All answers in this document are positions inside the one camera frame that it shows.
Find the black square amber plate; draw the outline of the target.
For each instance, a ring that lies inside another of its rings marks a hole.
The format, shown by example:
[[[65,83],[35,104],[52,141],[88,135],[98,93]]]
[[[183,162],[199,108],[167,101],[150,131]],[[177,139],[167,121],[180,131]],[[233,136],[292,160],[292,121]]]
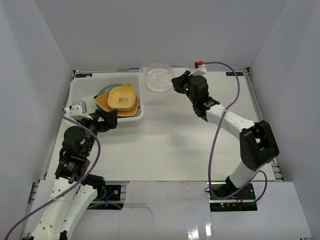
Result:
[[[101,109],[100,106],[99,106],[99,104],[97,103],[97,98],[98,98],[98,96],[99,96],[98,94],[95,95],[95,96],[93,97],[93,100],[94,100],[94,103],[95,103],[95,105],[96,105],[96,108],[97,108],[97,109]]]

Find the green square panda dish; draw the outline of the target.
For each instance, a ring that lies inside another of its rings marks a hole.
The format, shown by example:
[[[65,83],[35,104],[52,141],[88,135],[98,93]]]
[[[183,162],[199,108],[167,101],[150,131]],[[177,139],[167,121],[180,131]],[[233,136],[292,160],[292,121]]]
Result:
[[[136,105],[136,99],[117,98],[108,102],[108,106],[113,110],[130,111]]]

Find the yellow square panda dish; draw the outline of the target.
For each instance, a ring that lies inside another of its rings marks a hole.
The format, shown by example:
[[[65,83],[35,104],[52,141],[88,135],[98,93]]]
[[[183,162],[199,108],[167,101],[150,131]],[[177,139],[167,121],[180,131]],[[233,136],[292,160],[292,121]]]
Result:
[[[117,86],[110,90],[107,99],[107,105],[109,101],[118,99],[118,98],[128,98],[128,99],[136,99],[137,93],[136,90],[131,86]]]

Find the clear glass plate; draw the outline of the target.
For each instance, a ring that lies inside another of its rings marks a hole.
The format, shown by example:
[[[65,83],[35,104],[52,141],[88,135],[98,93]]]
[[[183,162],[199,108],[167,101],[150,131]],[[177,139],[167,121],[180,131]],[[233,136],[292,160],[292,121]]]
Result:
[[[153,63],[144,71],[145,88],[153,94],[166,94],[173,89],[173,68],[167,64]]]

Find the teal round plate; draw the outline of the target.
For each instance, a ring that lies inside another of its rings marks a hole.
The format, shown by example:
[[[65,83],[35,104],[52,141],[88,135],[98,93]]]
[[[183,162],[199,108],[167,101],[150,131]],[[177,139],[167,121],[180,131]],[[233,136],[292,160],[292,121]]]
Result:
[[[99,97],[99,96],[111,91],[115,87],[121,87],[121,86],[122,86],[121,84],[110,84],[110,85],[107,85],[107,86],[105,86],[104,88],[102,88],[99,91],[99,93],[96,95],[96,97]]]

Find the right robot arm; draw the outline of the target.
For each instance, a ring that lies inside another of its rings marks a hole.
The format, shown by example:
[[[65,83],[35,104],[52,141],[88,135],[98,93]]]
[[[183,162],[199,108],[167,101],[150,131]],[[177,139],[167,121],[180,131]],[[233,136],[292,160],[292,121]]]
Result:
[[[245,119],[223,107],[209,95],[209,85],[204,76],[185,71],[171,82],[175,92],[187,96],[199,118],[217,125],[218,130],[227,131],[239,141],[241,161],[237,168],[222,186],[208,187],[211,199],[238,199],[261,168],[280,154],[270,124],[265,120]]]

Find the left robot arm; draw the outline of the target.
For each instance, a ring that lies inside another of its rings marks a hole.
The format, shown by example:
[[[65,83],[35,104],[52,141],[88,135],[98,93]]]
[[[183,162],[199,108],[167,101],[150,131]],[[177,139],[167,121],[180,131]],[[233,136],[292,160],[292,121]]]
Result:
[[[117,110],[97,109],[79,120],[64,119],[73,126],[63,134],[50,200],[36,209],[43,214],[29,240],[69,240],[92,201],[106,193],[105,179],[91,173],[97,162],[90,162],[88,157],[95,144],[101,146],[98,134],[117,127]]]

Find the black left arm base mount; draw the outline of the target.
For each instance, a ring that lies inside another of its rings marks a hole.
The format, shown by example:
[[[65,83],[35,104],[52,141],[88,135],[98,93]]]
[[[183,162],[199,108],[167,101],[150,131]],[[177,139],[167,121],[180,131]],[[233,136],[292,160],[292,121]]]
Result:
[[[87,207],[88,210],[121,210],[121,185],[105,185],[98,191],[97,197]]]

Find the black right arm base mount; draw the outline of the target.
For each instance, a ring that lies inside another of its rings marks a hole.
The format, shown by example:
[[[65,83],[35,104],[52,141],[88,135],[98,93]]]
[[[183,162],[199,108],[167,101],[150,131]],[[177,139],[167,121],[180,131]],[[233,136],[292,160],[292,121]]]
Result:
[[[217,212],[255,212],[258,210],[253,184],[249,183],[239,193],[228,199],[218,199],[210,195],[209,186],[204,191],[209,196],[209,206],[212,213]]]

